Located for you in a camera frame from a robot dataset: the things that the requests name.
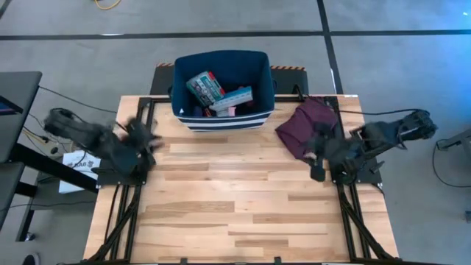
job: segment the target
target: box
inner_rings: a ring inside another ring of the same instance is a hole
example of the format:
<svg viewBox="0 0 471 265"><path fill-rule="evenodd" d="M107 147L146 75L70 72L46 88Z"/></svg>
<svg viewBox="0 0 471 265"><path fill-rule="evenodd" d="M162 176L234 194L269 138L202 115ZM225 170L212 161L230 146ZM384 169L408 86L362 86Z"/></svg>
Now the box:
<svg viewBox="0 0 471 265"><path fill-rule="evenodd" d="M211 71L226 91L239 86L252 86L254 107L250 113L235 117L196 117L196 97L186 82L203 71ZM175 60L174 84L171 90L174 115L195 131L217 131L257 128L275 108L275 92L268 56L264 52L215 51L180 57Z"/></svg>

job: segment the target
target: monitor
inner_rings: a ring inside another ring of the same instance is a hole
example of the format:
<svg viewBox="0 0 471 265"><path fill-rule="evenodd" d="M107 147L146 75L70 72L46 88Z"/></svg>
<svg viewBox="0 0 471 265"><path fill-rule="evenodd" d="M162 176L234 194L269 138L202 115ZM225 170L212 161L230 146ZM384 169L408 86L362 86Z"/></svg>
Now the monitor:
<svg viewBox="0 0 471 265"><path fill-rule="evenodd" d="M3 96L0 96L0 116L17 113L23 113L23 109L10 100L5 99Z"/></svg>

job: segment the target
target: gray floor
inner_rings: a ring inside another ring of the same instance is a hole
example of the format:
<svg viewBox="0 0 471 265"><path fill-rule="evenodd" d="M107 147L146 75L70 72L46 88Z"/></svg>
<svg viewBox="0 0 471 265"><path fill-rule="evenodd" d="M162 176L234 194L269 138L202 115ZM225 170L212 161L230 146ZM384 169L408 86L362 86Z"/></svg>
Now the gray floor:
<svg viewBox="0 0 471 265"><path fill-rule="evenodd" d="M325 6L331 30L471 28L471 4L465 0L325 0ZM0 20L0 35L321 28L314 0L123 0L110 11L99 10L91 0L13 0ZM344 92L359 94L365 111L421 107L439 126L432 140L411 142L407 152L391 150L380 157L386 162L381 173L401 257L468 264L471 226L464 211L471 210L471 189L441 184L433 175L431 154L435 140L471 127L471 35L334 37L333 43ZM155 64L214 49L265 51L273 65L305 66L311 93L335 93L323 37L0 41L0 71L39 70L41 85L116 109L121 95L148 93ZM113 120L111 114L44 91L32 113L43 119L50 107L70 108L89 121ZM40 132L34 120L26 124ZM23 136L20 142L31 144ZM471 184L471 166L461 149L439 152L436 165L446 181ZM24 176L26 181L34 177L33 171ZM16 197L13 204L25 202ZM39 252L45 264L82 257L92 205L88 211L40 212L32 226L37 241L14 243L22 211L12 209L0 232L0 264L19 264L29 251Z"/></svg>

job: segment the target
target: purple fabric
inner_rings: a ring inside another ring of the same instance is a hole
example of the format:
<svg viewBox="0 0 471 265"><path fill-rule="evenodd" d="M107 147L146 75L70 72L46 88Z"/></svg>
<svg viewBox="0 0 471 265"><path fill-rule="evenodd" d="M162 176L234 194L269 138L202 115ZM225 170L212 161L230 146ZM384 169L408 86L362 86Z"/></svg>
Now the purple fabric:
<svg viewBox="0 0 471 265"><path fill-rule="evenodd" d="M327 125L330 130L337 124L336 114L315 99L306 99L294 111L293 116L275 131L286 148L296 159L303 159L306 143L310 138L319 135L316 125Z"/></svg>

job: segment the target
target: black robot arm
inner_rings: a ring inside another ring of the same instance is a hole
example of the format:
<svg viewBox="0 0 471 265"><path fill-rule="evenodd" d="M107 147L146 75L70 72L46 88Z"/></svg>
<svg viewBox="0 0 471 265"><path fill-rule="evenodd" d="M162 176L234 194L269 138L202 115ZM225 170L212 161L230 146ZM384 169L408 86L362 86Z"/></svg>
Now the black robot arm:
<svg viewBox="0 0 471 265"><path fill-rule="evenodd" d="M318 181L325 179L320 161L327 159L330 170L341 172L344 175L343 183L351 183L369 159L396 146L405 149L404 141L429 139L436 130L430 113L416 110L390 123L377 121L365 124L352 130L352 137L348 139L315 137L308 142L308 149L316 157L316 161L311 163L311 178Z"/></svg>
<svg viewBox="0 0 471 265"><path fill-rule="evenodd" d="M122 126L127 132L123 138L115 135L113 128L88 123L63 108L50 110L44 124L45 131L71 139L86 152L110 161L113 170L121 175L147 172L155 165L152 153L158 146L153 143L159 137L136 119Z"/></svg>

